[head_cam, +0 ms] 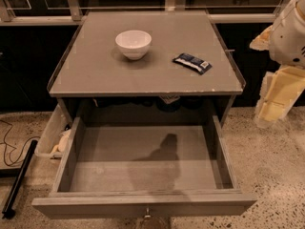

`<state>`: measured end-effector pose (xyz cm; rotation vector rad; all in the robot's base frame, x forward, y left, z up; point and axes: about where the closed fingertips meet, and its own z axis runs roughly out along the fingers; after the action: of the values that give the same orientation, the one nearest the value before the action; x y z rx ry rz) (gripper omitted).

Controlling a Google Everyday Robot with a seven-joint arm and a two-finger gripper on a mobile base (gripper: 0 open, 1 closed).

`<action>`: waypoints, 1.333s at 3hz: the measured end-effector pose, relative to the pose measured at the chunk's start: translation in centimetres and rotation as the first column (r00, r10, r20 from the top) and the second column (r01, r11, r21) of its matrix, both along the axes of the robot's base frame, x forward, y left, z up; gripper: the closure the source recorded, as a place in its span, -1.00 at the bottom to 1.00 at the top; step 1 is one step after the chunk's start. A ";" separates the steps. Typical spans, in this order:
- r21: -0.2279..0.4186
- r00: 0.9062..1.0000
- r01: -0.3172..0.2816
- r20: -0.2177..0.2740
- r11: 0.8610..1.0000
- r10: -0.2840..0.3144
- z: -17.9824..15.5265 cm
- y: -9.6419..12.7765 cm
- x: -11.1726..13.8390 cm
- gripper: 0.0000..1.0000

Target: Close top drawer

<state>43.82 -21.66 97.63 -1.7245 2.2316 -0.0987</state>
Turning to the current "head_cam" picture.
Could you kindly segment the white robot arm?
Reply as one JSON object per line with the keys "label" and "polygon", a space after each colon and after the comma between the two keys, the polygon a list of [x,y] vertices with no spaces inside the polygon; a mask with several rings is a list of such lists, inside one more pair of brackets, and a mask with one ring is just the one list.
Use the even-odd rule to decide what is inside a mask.
{"label": "white robot arm", "polygon": [[255,107],[255,124],[268,128],[287,115],[305,90],[305,0],[291,0],[250,48],[268,51],[280,65],[263,77]]}

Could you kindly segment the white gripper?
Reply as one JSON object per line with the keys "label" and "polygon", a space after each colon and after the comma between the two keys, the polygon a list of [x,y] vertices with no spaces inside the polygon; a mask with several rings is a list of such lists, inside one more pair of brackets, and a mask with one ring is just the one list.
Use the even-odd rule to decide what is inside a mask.
{"label": "white gripper", "polygon": [[297,14],[279,16],[250,43],[250,48],[269,50],[272,60],[282,65],[275,73],[266,72],[255,107],[254,123],[269,128],[287,115],[305,90],[304,19]]}

